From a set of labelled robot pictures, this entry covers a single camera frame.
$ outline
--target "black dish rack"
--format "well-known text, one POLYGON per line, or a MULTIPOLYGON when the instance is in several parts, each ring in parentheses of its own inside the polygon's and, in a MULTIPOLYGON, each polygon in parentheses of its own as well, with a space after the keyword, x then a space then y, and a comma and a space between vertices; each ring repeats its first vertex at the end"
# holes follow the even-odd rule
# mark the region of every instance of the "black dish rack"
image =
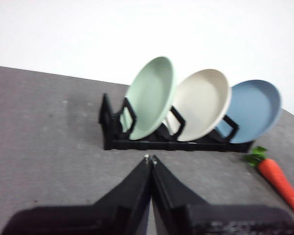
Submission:
POLYGON ((103 132, 103 145, 105 150, 110 149, 158 149, 158 150, 185 150, 185 151, 219 151, 219 152, 243 152, 249 151, 254 141, 245 143, 230 143, 230 140, 235 136, 239 130, 239 125, 234 122, 230 117, 225 115, 223 120, 232 127, 231 133, 227 137, 222 137, 217 130, 211 131, 206 136, 190 142, 178 141, 178 136, 182 133, 185 126, 185 120, 179 114, 179 112, 172 106, 171 113, 179 121, 179 130, 174 134, 170 135, 168 129, 164 124, 161 124, 157 130, 151 133, 149 136, 139 140, 130 140, 129 135, 134 129, 136 123, 136 115, 127 100, 124 98, 122 108, 117 112, 113 113, 108 94, 104 93, 99 112, 99 123, 101 124, 103 132), (131 118, 132 124, 130 128, 123 132, 122 125, 120 123, 120 115, 124 109, 127 108, 131 118))

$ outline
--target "mint green plate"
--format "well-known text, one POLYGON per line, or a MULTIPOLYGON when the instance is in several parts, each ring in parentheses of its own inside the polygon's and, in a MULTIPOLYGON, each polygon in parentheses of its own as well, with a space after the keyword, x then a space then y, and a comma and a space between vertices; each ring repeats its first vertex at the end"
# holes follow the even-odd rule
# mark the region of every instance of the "mint green plate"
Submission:
MULTIPOLYGON (((175 87, 173 66, 167 57, 157 57, 143 67, 125 95, 136 115, 131 140, 146 137, 161 125, 171 108, 175 87)), ((127 109, 120 122, 126 132, 132 124, 127 109)))

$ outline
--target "carrot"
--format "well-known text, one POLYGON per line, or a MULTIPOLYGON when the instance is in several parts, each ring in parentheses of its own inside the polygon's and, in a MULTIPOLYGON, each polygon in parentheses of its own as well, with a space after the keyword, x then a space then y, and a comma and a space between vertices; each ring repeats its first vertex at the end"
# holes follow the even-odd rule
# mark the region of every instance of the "carrot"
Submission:
POLYGON ((294 210, 294 188, 285 177, 278 163, 272 159, 265 159, 259 163, 257 168, 294 210))
POLYGON ((286 178, 278 163, 273 159, 268 159, 263 147, 256 147, 251 155, 245 155, 244 158, 252 166, 256 166, 259 172, 267 179, 280 193, 284 200, 294 210, 294 188, 286 178))

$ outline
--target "blue plate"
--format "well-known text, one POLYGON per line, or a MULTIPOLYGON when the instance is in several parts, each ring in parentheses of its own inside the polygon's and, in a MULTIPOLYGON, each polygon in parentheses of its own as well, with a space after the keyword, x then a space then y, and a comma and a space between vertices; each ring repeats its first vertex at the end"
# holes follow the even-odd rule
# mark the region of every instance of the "blue plate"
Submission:
MULTIPOLYGON (((231 143, 255 140, 278 121, 281 114, 281 96, 271 83, 250 80, 232 87, 232 99, 226 113, 239 126, 231 143)), ((232 128, 222 120, 216 130, 226 137, 232 128)))

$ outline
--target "table surface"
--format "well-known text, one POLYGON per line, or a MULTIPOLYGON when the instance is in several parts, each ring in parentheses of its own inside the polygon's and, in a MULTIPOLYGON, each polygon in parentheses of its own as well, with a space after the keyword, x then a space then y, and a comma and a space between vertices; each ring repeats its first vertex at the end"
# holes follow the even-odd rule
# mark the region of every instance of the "table surface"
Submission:
MULTIPOLYGON (((108 93, 116 112, 127 86, 0 67, 0 232, 17 211, 35 206, 92 204, 146 153, 212 204, 266 204, 283 199, 242 161, 240 153, 102 149, 98 112, 108 93)), ((294 116, 255 145, 269 149, 294 186, 294 116)), ((152 209, 147 234, 155 235, 152 209)))

